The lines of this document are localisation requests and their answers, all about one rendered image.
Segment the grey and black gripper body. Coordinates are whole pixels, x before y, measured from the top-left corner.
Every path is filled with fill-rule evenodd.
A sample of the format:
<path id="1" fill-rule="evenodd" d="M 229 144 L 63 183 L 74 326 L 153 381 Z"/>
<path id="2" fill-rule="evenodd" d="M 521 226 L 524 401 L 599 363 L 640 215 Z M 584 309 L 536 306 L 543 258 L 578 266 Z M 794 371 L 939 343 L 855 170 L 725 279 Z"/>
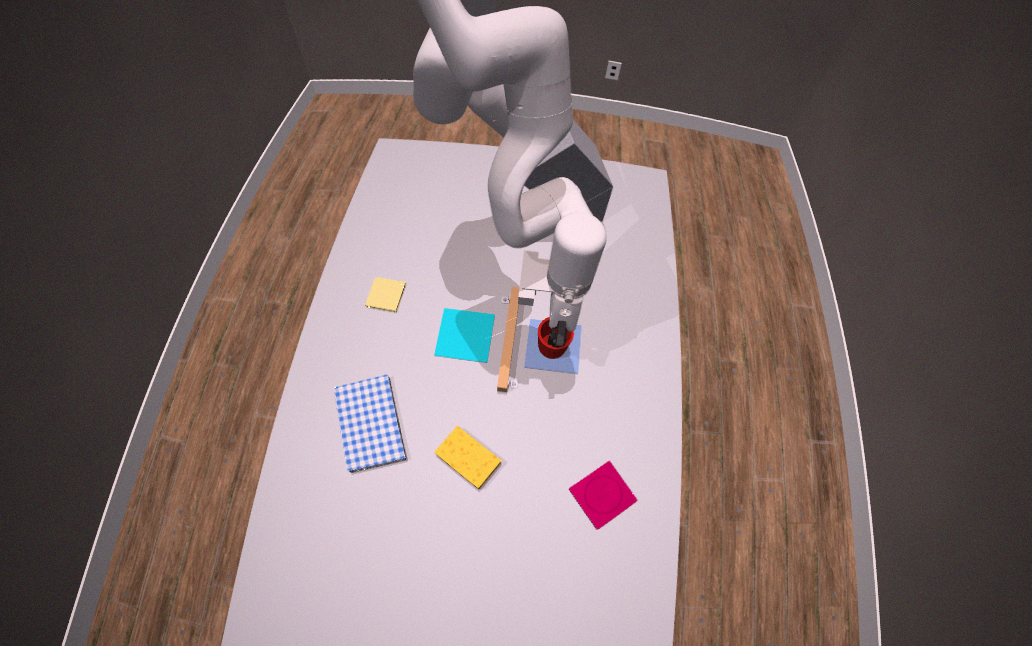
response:
<path id="1" fill-rule="evenodd" d="M 588 291 L 584 295 L 586 295 Z M 566 303 L 565 297 L 561 297 L 556 292 L 551 292 L 549 316 L 550 328 L 552 329 L 552 327 L 556 327 L 558 321 L 566 321 L 567 330 L 573 332 L 577 326 L 584 295 L 574 299 L 573 303 Z"/>

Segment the blue and white checkered towel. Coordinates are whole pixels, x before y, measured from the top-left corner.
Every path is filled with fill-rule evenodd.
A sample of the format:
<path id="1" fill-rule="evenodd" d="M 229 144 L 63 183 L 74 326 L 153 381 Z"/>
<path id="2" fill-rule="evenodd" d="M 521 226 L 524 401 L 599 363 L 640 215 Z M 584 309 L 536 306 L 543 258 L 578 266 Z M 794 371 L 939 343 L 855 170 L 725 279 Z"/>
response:
<path id="1" fill-rule="evenodd" d="M 334 387 L 348 472 L 407 460 L 388 374 Z"/>

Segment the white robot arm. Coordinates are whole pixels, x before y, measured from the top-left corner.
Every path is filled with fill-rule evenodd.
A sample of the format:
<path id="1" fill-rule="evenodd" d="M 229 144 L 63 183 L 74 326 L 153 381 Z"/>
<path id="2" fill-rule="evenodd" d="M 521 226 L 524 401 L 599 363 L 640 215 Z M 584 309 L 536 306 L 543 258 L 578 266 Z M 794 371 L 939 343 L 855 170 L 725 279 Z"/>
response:
<path id="1" fill-rule="evenodd" d="M 550 260 L 524 250 L 518 304 L 533 306 L 536 291 L 572 303 L 592 285 L 606 230 L 568 177 L 522 193 L 572 127 L 565 19 L 541 6 L 493 13 L 495 0 L 417 1 L 430 26 L 414 65 L 417 110 L 450 124 L 469 106 L 503 137 L 488 177 L 501 239 L 524 248 L 554 233 Z"/>

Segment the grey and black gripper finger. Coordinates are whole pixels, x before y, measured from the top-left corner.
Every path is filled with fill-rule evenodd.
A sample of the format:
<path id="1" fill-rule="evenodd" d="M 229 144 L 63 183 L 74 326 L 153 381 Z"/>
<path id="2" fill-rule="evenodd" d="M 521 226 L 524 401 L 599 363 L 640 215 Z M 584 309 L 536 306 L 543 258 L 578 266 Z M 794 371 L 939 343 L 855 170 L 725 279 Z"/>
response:
<path id="1" fill-rule="evenodd" d="M 552 345 L 552 347 L 556 347 L 556 348 L 563 347 L 565 346 L 563 342 L 566 342 L 566 340 L 567 340 L 566 336 L 567 336 L 567 331 L 568 331 L 567 328 L 565 328 L 565 327 L 566 327 L 566 321 L 559 321 L 559 323 L 557 324 L 557 326 L 554 327 L 554 328 L 552 328 L 552 332 L 549 334 L 549 338 L 548 338 L 548 343 L 547 344 L 548 345 Z M 558 329 L 557 333 L 555 333 L 555 329 Z M 554 343 L 553 343 L 553 340 L 554 340 Z"/>

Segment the pink square coaster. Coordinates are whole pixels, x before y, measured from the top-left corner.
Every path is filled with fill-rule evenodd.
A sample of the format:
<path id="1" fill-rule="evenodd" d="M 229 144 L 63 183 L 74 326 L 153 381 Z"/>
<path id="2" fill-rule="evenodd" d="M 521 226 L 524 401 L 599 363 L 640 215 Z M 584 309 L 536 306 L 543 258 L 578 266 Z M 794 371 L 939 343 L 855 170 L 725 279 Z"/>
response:
<path id="1" fill-rule="evenodd" d="M 637 500 L 610 461 L 571 486 L 569 491 L 596 529 Z"/>

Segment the red cup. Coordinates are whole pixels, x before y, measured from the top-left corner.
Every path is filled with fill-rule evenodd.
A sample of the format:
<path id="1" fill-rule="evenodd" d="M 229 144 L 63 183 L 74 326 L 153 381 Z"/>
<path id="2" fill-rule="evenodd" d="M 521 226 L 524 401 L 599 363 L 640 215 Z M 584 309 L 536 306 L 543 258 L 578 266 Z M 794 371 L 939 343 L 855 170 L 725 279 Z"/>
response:
<path id="1" fill-rule="evenodd" d="M 555 347 L 552 347 L 552 345 L 548 345 L 547 344 L 548 343 L 548 338 L 549 338 L 549 334 L 551 332 L 552 332 L 552 329 L 549 326 L 549 317 L 548 317 L 548 318 L 544 319 L 540 323 L 540 325 L 538 327 L 538 348 L 539 348 L 539 351 L 541 352 L 541 354 L 543 356 L 545 356 L 546 358 L 556 359 L 556 358 L 561 357 L 565 354 L 565 351 L 567 350 L 568 346 L 570 345 L 570 343 L 572 342 L 572 340 L 574 337 L 574 332 L 571 332 L 571 331 L 567 332 L 567 340 L 566 340 L 566 343 L 565 343 L 565 347 L 560 347 L 560 348 L 555 348 Z"/>

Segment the yellow sponge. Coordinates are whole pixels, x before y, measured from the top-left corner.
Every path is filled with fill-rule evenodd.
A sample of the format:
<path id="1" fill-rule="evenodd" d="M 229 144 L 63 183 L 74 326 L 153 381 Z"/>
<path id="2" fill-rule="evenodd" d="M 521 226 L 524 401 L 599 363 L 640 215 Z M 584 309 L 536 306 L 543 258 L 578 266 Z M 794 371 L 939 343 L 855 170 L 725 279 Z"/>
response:
<path id="1" fill-rule="evenodd" d="M 501 460 L 459 426 L 436 449 L 436 455 L 480 489 Z M 472 485 L 473 485 L 472 484 Z"/>

